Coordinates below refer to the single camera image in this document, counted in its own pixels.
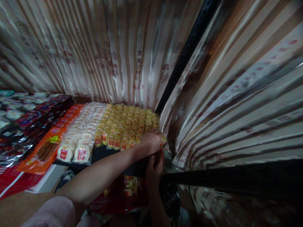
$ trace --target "striped curtain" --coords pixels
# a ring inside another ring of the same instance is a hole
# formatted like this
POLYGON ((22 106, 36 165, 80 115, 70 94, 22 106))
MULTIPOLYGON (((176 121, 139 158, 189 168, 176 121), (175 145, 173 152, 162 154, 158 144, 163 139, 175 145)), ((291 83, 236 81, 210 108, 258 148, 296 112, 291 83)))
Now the striped curtain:
MULTIPOLYGON (((238 1, 222 20, 223 1, 161 115, 176 165, 192 171, 303 158, 302 11, 296 0, 238 1)), ((296 212, 188 190, 208 226, 291 226, 296 212)))
POLYGON ((0 87, 155 110, 203 1, 0 1, 0 87))

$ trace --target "red package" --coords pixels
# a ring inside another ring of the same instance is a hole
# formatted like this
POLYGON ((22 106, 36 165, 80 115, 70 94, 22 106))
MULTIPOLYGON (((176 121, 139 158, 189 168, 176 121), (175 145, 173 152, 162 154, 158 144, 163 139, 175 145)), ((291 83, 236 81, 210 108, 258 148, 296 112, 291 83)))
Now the red package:
POLYGON ((18 165, 0 167, 0 200, 36 186, 42 175, 20 172, 18 165))

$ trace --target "person's right hand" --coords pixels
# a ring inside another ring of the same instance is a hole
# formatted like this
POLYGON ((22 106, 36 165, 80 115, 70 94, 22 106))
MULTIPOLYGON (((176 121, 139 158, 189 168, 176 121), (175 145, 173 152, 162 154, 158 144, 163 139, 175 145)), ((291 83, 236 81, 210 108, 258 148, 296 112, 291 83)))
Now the person's right hand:
POLYGON ((156 129, 143 134, 141 144, 144 147, 143 150, 146 152, 146 156, 154 154, 159 150, 162 136, 163 133, 156 129))
POLYGON ((155 155, 152 155, 149 159, 149 163, 146 169, 146 184, 147 191, 149 195, 154 195, 155 193, 159 193, 159 183, 161 176, 163 174, 165 157, 164 157, 164 149, 161 148, 159 150, 160 158, 158 163, 155 164, 155 155))

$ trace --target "shelf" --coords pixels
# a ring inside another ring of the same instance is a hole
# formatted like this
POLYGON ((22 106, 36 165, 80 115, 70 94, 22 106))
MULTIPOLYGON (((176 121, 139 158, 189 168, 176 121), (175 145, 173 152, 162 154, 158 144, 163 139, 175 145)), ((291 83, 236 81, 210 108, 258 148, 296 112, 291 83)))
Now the shelf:
MULTIPOLYGON (((107 149, 106 146, 101 146, 101 147, 94 147, 94 152, 92 155, 92 164, 106 158, 107 156, 110 156, 112 154, 120 152, 119 150, 114 150, 114 149, 107 149)), ((146 167, 148 165, 148 160, 149 158, 146 157, 135 164, 131 165, 126 171, 124 171, 124 175, 129 175, 129 176, 134 176, 134 177, 145 177, 145 171, 146 167)), ((55 160, 54 164, 56 165, 62 165, 62 166, 68 166, 72 168, 77 168, 77 169, 84 169, 88 167, 89 165, 85 164, 77 164, 77 163, 68 163, 68 162, 62 162, 55 160)))

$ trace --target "stacked packages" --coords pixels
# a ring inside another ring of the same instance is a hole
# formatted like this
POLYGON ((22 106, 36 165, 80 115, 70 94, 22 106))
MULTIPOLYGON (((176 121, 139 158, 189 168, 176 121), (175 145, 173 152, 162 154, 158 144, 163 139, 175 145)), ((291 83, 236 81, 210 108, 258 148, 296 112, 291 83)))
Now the stacked packages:
POLYGON ((94 136, 100 131, 99 123, 106 104, 88 103, 72 124, 60 144, 57 159, 64 162, 90 163, 94 136))
POLYGON ((9 167, 20 162, 74 103, 69 95, 48 95, 14 93, 0 97, 0 165, 9 167))
POLYGON ((141 107, 107 104, 99 127, 95 134, 96 147, 102 143, 109 149, 126 150, 139 144, 145 132, 153 128, 159 130, 159 116, 141 107))

